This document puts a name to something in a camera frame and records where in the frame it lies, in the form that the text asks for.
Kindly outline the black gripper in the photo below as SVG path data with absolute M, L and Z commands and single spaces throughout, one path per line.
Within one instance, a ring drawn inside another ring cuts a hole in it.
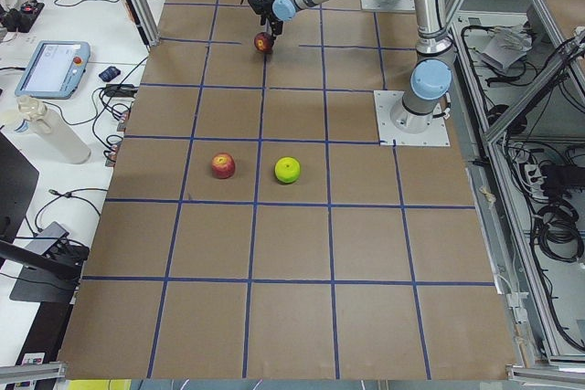
M 247 0 L 252 11 L 260 18 L 260 25 L 271 27 L 271 35 L 278 37 L 283 31 L 283 21 L 272 10 L 274 0 Z

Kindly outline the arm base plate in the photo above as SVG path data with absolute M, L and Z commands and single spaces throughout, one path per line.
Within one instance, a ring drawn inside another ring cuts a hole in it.
M 364 11 L 379 13 L 413 14 L 414 0 L 360 0 Z
M 433 112 L 415 115 L 403 107 L 402 90 L 373 92 L 378 125 L 378 143 L 385 146 L 450 147 L 446 127 L 449 119 L 450 96 L 446 107 L 437 102 Z

